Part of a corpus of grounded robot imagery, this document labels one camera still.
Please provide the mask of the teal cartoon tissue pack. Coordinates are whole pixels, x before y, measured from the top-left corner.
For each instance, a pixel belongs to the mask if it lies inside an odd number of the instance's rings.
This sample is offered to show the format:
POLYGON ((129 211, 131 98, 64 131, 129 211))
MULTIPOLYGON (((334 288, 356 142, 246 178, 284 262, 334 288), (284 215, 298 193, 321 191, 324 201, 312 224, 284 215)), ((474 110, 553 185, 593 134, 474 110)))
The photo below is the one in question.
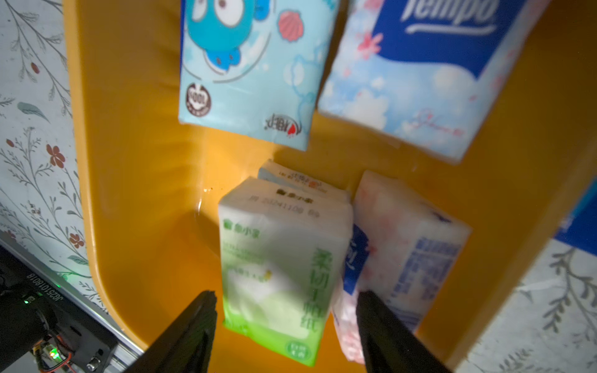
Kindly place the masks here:
POLYGON ((304 151, 340 3, 181 6, 178 118, 304 151))

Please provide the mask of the light blue tissue pack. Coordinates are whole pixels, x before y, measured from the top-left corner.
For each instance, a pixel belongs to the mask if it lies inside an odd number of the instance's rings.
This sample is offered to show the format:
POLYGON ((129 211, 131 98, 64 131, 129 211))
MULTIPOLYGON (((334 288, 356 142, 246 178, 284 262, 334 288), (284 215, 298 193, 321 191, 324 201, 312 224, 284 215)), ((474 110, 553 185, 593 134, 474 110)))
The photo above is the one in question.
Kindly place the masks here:
POLYGON ((293 187, 320 197, 328 197, 346 203, 351 202, 351 197, 348 191, 336 188, 329 183, 325 183, 299 171, 284 167, 271 159, 267 160, 263 166, 259 168, 257 177, 261 180, 293 187))

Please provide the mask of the pink blue Tempo tissue pack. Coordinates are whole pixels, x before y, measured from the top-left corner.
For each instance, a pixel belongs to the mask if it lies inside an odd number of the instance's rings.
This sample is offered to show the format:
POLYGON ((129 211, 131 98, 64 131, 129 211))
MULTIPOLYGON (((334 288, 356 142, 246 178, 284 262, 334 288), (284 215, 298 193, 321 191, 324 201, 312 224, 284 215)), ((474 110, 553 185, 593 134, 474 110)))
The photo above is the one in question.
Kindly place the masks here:
POLYGON ((320 113, 460 163, 545 1, 352 1, 320 113))

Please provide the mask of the green tissue pack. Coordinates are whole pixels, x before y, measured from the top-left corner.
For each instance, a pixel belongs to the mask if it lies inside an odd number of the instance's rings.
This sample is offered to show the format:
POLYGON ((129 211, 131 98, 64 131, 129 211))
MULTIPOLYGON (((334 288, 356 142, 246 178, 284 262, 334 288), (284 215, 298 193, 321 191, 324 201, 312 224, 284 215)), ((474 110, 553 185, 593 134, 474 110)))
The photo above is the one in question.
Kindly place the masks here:
POLYGON ((349 203, 250 177, 219 202, 225 327, 315 365, 353 235, 349 203))

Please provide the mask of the pink floral tissue pack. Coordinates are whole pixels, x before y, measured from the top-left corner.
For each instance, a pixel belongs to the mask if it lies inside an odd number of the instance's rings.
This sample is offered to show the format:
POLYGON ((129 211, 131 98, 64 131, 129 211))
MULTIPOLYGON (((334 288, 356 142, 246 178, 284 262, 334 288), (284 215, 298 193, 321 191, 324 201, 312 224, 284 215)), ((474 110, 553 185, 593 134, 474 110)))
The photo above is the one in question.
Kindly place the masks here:
POLYGON ((359 294, 374 292, 414 332, 472 229, 406 183, 370 170, 361 178, 353 208, 353 237, 332 315, 345 357, 363 364, 356 315, 359 294))

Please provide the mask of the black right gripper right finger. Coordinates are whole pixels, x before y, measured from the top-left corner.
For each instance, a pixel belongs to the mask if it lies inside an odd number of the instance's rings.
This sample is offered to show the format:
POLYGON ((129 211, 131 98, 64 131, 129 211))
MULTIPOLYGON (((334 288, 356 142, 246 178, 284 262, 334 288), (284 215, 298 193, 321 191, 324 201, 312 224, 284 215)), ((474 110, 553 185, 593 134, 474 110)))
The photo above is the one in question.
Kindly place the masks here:
POLYGON ((368 373, 450 373, 374 292, 359 294, 356 316, 368 373))

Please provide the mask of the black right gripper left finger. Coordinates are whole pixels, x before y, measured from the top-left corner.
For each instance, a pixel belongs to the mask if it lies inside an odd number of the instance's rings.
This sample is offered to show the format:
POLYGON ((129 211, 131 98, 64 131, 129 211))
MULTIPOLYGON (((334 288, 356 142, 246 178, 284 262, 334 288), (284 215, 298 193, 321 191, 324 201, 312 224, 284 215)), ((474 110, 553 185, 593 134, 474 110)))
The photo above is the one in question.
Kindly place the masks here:
POLYGON ((127 372, 207 372, 218 314, 214 292, 189 304, 127 372))

